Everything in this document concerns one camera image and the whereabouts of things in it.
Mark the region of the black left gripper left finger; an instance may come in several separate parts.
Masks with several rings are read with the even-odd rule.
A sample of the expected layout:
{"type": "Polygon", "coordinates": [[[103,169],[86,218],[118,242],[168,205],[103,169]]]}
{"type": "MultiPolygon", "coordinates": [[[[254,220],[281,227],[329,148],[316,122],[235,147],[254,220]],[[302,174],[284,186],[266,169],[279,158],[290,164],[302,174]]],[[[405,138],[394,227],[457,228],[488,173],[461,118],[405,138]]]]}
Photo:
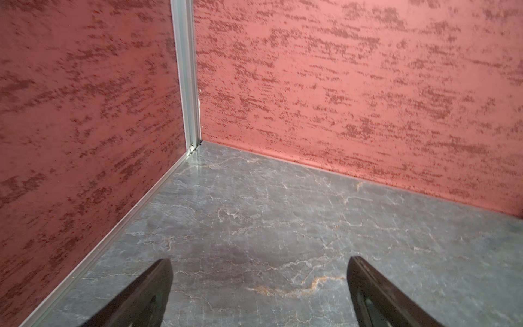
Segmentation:
{"type": "Polygon", "coordinates": [[[173,281],[171,261],[154,262],[84,326],[161,326],[173,281]]]}

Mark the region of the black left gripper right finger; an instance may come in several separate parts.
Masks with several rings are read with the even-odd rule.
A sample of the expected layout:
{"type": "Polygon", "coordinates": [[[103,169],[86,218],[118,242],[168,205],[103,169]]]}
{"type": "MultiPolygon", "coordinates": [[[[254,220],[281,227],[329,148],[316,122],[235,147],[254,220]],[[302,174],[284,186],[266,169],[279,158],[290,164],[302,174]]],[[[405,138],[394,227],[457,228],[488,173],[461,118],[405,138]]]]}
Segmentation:
{"type": "Polygon", "coordinates": [[[360,326],[440,326],[360,256],[349,259],[347,283],[360,326]]]}

